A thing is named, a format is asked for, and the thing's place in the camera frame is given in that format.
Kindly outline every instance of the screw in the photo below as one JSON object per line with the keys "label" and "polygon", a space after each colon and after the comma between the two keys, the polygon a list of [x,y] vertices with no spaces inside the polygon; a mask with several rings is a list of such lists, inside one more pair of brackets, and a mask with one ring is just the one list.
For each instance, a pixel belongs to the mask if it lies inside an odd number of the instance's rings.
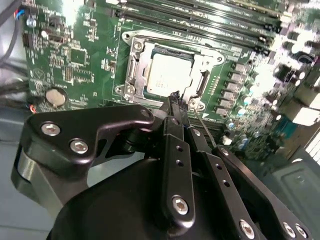
{"label": "screw", "polygon": [[308,237],[307,233],[305,232],[305,230],[300,227],[298,224],[295,225],[295,228],[298,230],[298,232],[302,235],[302,237],[304,237],[305,239]]}
{"label": "screw", "polygon": [[175,125],[178,125],[179,126],[179,121],[175,118],[175,117],[173,117],[173,118],[171,118],[171,121],[175,124]]}
{"label": "screw", "polygon": [[255,232],[253,228],[245,220],[240,221],[240,227],[244,234],[248,237],[248,239],[255,238]]}
{"label": "screw", "polygon": [[89,149],[88,145],[84,141],[81,141],[81,140],[73,140],[70,143],[70,148],[72,151],[74,151],[77,154],[84,154]]}
{"label": "screw", "polygon": [[292,237],[292,238],[295,238],[295,237],[296,237],[295,231],[288,225],[288,223],[284,222],[284,223],[283,223],[283,226],[284,226],[284,228],[285,228],[286,233],[287,233],[290,237]]}
{"label": "screw", "polygon": [[227,150],[225,150],[224,148],[221,148],[221,152],[222,152],[224,155],[226,155],[226,156],[228,156],[228,155],[229,155],[228,151],[227,151]]}
{"label": "screw", "polygon": [[193,132],[195,133],[195,135],[197,135],[198,137],[201,136],[201,133],[197,130],[197,129],[193,129]]}
{"label": "screw", "polygon": [[135,92],[135,88],[131,85],[128,85],[126,91],[128,92],[128,94],[133,94]]}
{"label": "screw", "polygon": [[142,110],[141,110],[141,114],[142,114],[143,116],[145,116],[146,118],[150,118],[150,113],[149,113],[147,110],[145,110],[145,109],[142,109]]}
{"label": "screw", "polygon": [[60,133],[60,127],[53,123],[46,123],[41,126],[41,130],[45,135],[57,136]]}
{"label": "screw", "polygon": [[134,43],[134,45],[133,45],[133,48],[134,48],[135,50],[137,50],[137,51],[141,51],[142,48],[143,48],[143,45],[142,45],[141,42],[136,41],[136,42]]}
{"label": "screw", "polygon": [[26,25],[29,28],[34,29],[37,26],[37,21],[32,17],[28,17],[27,20],[26,20]]}
{"label": "screw", "polygon": [[186,215],[188,213],[188,205],[185,200],[181,197],[174,197],[172,199],[172,204],[174,209],[181,215]]}

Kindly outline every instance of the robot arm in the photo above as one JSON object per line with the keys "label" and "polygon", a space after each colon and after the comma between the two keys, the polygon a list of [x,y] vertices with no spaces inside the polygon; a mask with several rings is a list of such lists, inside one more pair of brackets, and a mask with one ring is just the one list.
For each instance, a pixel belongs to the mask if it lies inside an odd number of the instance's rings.
{"label": "robot arm", "polygon": [[[144,159],[88,188],[99,145]],[[177,94],[140,105],[36,114],[11,175],[45,207],[48,240],[313,239],[304,224],[224,146],[211,149]]]}

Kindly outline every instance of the mounting hole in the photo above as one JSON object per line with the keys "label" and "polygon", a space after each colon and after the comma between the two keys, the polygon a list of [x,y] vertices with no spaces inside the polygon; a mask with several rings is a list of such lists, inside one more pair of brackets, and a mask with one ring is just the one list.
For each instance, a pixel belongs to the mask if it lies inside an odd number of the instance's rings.
{"label": "mounting hole", "polygon": [[230,183],[228,183],[226,180],[223,180],[223,184],[224,184],[227,188],[230,187]]}
{"label": "mounting hole", "polygon": [[219,164],[215,165],[217,169],[222,170],[222,166],[220,166]]}
{"label": "mounting hole", "polygon": [[175,147],[179,152],[183,152],[184,150],[182,149],[182,147],[180,147],[180,146],[176,146]]}
{"label": "mounting hole", "polygon": [[175,124],[175,125],[180,125],[180,122],[176,119],[176,118],[171,118],[171,121]]}
{"label": "mounting hole", "polygon": [[179,166],[179,167],[183,167],[184,163],[180,160],[175,161],[175,163]]}
{"label": "mounting hole", "polygon": [[125,40],[129,40],[129,39],[130,39],[130,35],[129,35],[128,33],[126,33],[126,34],[124,35],[124,39],[125,39]]}

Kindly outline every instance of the sata port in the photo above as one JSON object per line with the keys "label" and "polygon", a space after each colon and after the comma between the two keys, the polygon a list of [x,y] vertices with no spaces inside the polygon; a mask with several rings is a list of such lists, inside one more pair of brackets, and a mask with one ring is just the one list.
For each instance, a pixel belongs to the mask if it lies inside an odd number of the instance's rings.
{"label": "sata port", "polygon": [[63,44],[64,43],[64,38],[62,36],[49,35],[49,41]]}

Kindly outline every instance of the motherboard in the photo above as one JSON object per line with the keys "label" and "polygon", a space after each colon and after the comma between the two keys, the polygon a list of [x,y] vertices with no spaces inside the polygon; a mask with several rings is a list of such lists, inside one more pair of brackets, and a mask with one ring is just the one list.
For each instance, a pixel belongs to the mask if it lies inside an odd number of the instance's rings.
{"label": "motherboard", "polygon": [[37,112],[179,91],[191,124],[262,159],[320,119],[319,0],[24,0]]}

